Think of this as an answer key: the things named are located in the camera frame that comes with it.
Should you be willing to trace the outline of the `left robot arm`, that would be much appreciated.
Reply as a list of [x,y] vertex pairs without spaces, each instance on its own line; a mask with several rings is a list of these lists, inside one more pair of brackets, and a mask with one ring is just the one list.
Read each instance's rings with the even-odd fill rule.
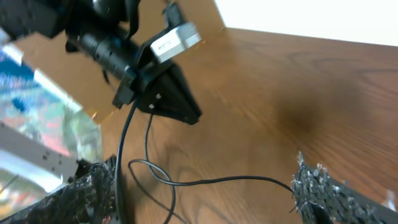
[[119,80],[113,105],[134,105],[142,112],[193,125],[201,116],[173,58],[201,37],[176,2],[162,12],[165,28],[142,44],[132,41],[139,29],[138,1],[1,0],[1,27],[15,39],[35,32],[67,36],[65,49],[82,52],[104,73]]

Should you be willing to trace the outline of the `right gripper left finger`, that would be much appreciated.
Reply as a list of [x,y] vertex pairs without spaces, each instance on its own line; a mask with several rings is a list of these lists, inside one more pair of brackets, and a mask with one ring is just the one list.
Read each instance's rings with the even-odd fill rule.
[[1,223],[108,223],[116,215],[114,201],[114,166],[94,163],[87,174]]

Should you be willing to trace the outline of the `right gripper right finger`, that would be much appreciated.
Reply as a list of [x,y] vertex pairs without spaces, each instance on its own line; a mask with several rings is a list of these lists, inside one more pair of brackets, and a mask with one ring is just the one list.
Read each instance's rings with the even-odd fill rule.
[[322,164],[309,166],[297,156],[293,175],[295,210],[304,223],[397,223],[397,212],[333,179]]

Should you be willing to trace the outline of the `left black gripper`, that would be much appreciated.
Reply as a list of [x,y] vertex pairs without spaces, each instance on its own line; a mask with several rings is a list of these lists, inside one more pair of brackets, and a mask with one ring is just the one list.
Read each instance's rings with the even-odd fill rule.
[[150,48],[151,43],[166,32],[189,21],[176,2],[167,3],[163,15],[165,29],[139,46],[133,65],[125,69],[112,104],[120,109],[136,101],[145,113],[194,125],[199,121],[201,110],[182,69],[172,58],[159,63]]

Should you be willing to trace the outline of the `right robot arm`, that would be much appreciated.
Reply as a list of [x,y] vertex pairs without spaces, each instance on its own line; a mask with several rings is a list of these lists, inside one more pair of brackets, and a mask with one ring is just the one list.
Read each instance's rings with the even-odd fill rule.
[[[300,159],[289,190],[304,223],[396,223],[397,212],[335,181]],[[1,126],[1,168],[46,196],[4,217],[4,223],[126,223],[116,196],[116,158],[88,162],[46,148]]]

